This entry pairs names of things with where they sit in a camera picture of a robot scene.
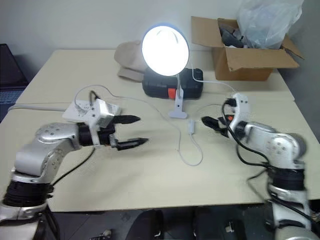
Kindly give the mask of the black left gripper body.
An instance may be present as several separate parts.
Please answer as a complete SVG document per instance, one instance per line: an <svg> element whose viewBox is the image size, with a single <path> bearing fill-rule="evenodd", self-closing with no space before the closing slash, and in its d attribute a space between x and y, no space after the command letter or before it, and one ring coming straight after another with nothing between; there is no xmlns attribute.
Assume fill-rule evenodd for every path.
<svg viewBox="0 0 320 240"><path fill-rule="evenodd" d="M116 128L114 124L109 124L107 127L101 127L97 132L100 145L116 148L118 140L115 137L115 132Z"/></svg>

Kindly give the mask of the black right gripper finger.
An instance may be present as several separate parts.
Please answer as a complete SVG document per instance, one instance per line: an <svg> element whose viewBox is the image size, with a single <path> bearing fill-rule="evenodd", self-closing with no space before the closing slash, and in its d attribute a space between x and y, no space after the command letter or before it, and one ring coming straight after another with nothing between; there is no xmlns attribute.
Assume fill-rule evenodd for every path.
<svg viewBox="0 0 320 240"><path fill-rule="evenodd" d="M224 137L228 137L228 128L227 127L219 127L219 126L214 126L212 129L216 132L221 134Z"/></svg>
<svg viewBox="0 0 320 240"><path fill-rule="evenodd" d="M213 129L214 131L220 130L219 121L215 118L212 118L210 116L203 116L201 118L201 121L206 127L209 127L211 129Z"/></svg>

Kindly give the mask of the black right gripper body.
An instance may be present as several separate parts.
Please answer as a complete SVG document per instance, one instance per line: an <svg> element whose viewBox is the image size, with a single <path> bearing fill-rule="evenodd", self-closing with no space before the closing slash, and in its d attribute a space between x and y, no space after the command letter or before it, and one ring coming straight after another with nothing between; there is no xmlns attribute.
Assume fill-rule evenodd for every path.
<svg viewBox="0 0 320 240"><path fill-rule="evenodd" d="M218 123L220 128L228 128L226 122L228 122L229 127L231 127L231 122L234 119L234 114L227 114L226 120L221 116L218 118ZM227 138L233 138L231 132L228 130L228 137Z"/></svg>

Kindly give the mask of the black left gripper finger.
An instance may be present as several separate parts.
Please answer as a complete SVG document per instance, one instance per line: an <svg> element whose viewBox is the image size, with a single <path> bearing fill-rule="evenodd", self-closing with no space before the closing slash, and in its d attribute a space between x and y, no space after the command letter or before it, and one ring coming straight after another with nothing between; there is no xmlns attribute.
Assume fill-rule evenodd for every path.
<svg viewBox="0 0 320 240"><path fill-rule="evenodd" d="M118 151L122 151L122 150L136 148L140 145L145 144L148 140L149 140L148 138L138 137L138 138L128 139L127 141L118 141L116 143L116 149Z"/></svg>
<svg viewBox="0 0 320 240"><path fill-rule="evenodd" d="M113 118L113 123L126 125L138 122L140 120L141 118L135 115L116 115Z"/></svg>

